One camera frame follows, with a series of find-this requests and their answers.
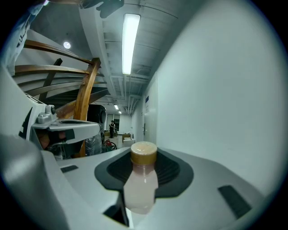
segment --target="fluorescent light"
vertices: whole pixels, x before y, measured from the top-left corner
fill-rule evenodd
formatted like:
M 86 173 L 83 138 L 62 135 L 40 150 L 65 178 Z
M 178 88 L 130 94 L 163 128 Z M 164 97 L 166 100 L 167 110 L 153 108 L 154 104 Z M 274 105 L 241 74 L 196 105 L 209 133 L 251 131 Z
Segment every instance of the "fluorescent light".
M 132 58 L 140 15 L 126 13 L 122 32 L 122 73 L 131 74 Z
M 69 42 L 65 41 L 65 42 L 63 43 L 63 46 L 64 46 L 65 48 L 67 48 L 67 49 L 70 49 L 71 44 L 70 44 Z

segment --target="plastic bottle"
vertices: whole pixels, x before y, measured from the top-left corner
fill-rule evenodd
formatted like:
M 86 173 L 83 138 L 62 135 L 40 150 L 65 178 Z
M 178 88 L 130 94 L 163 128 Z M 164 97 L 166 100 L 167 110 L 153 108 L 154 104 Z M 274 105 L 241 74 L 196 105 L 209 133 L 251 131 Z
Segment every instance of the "plastic bottle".
M 154 163 L 157 146 L 150 142 L 137 142 L 131 146 L 133 171 L 124 185 L 125 206 L 132 212 L 147 214 L 154 205 L 158 188 Z

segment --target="ceiling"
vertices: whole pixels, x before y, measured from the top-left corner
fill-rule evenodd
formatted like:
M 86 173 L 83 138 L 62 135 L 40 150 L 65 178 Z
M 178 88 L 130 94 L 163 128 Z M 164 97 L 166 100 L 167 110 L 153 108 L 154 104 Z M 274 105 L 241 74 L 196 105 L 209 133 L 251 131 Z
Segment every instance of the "ceiling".
M 87 59 L 99 57 L 110 95 L 96 103 L 110 113 L 118 104 L 122 113 L 132 111 L 155 72 L 159 56 L 175 34 L 177 21 L 189 0 L 125 0 L 124 6 L 105 19 L 95 7 L 79 9 L 76 5 L 49 3 L 31 24 L 31 29 L 62 45 L 71 43 L 70 51 Z M 131 75 L 122 74 L 122 26 L 126 13 L 140 14 L 133 53 Z

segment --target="person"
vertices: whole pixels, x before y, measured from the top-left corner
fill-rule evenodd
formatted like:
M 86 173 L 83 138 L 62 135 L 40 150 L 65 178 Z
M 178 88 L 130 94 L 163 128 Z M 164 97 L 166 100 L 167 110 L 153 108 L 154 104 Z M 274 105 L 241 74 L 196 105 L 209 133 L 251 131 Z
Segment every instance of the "person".
M 30 24 L 48 2 L 77 4 L 81 9 L 90 8 L 103 2 L 96 7 L 100 10 L 100 17 L 102 18 L 106 18 L 124 5 L 123 0 L 36 0 L 34 5 L 28 8 L 12 29 L 1 53 L 2 63 L 12 76 L 15 74 L 15 62 L 24 48 Z
M 115 129 L 115 124 L 113 120 L 111 121 L 111 124 L 109 126 L 110 126 L 110 138 L 113 138 L 113 133 Z

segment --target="white robot surface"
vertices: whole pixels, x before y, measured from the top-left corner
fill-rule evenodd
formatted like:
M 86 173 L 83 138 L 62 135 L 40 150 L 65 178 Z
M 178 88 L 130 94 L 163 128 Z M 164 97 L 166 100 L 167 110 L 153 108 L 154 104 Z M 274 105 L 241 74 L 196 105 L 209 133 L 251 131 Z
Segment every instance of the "white robot surface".
M 6 163 L 8 166 L 4 168 L 5 170 L 9 169 L 11 174 L 13 174 L 13 170 L 23 170 L 23 172 L 27 171 L 28 175 L 29 170 L 38 170 L 39 167 L 45 172 L 44 174 L 47 176 L 43 178 L 37 176 L 36 173 L 36 179 L 46 183 L 46 186 L 49 187 L 47 190 L 51 190 L 49 196 L 54 197 L 53 202 L 57 204 L 55 207 L 57 206 L 57 209 L 63 213 L 63 215 L 58 215 L 57 220 L 50 219 L 56 223 L 59 218 L 62 218 L 62 225 L 55 225 L 54 229 L 59 228 L 59 226 L 71 230 L 127 229 L 128 222 L 124 225 L 104 215 L 110 207 L 118 205 L 122 215 L 125 216 L 124 202 L 121 192 L 108 190 L 97 180 L 95 169 L 106 160 L 118 159 L 129 154 L 129 148 L 85 158 L 56 161 L 51 152 L 41 150 L 39 143 L 37 144 L 37 141 L 33 139 L 35 137 L 33 137 L 34 129 L 48 129 L 50 131 L 73 129 L 74 138 L 70 141 L 66 140 L 65 143 L 69 145 L 96 135 L 100 131 L 99 125 L 83 121 L 75 124 L 73 123 L 75 120 L 57 120 L 52 106 L 47 106 L 31 96 L 25 95 L 5 68 L 1 68 L 0 87 L 0 97 L 8 99 L 0 101 L 1 120 L 6 121 L 0 123 L 0 134 L 4 139 L 7 139 L 6 143 L 1 145 L 1 150 L 9 153 L 16 151 L 20 146 L 26 146 L 25 150 L 22 147 L 20 155 L 25 158 L 26 151 L 28 155 L 33 152 L 34 157 L 38 158 L 40 162 L 39 165 L 37 165 L 38 163 L 35 164 L 37 169 L 33 169 L 34 166 L 21 169 L 18 168 L 18 164 L 9 164 L 9 161 L 15 159 L 10 159 L 7 156 Z M 224 193 L 221 193 L 221 188 L 227 186 L 232 187 L 237 195 L 245 200 L 250 209 L 258 207 L 264 200 L 264 197 L 252 185 L 216 162 L 164 148 L 158 149 L 158 152 L 186 162 L 193 170 L 193 180 L 176 197 L 156 198 L 150 213 L 135 226 L 135 229 L 208 230 L 221 229 L 235 221 L 241 222 L 248 215 L 239 219 L 239 216 L 235 214 L 237 207 L 233 207 L 229 199 L 223 195 Z M 5 173 L 5 170 L 2 167 L 1 173 Z M 21 203 L 21 197 L 25 195 L 24 190 L 19 190 L 21 185 L 17 189 L 12 186 L 13 183 L 18 183 L 17 178 L 20 180 L 21 176 L 19 175 L 15 178 L 6 177 L 4 181 L 8 187 L 11 187 L 13 195 L 19 198 L 18 201 Z M 42 200 L 47 199 L 45 194 L 39 194 L 37 190 L 32 193 Z M 35 219 L 38 216 L 35 210 L 31 209 L 33 205 L 37 206 L 33 200 L 28 206 L 27 203 L 22 203 L 24 211 Z M 41 226 L 46 226 L 49 220 L 37 219 L 35 221 Z

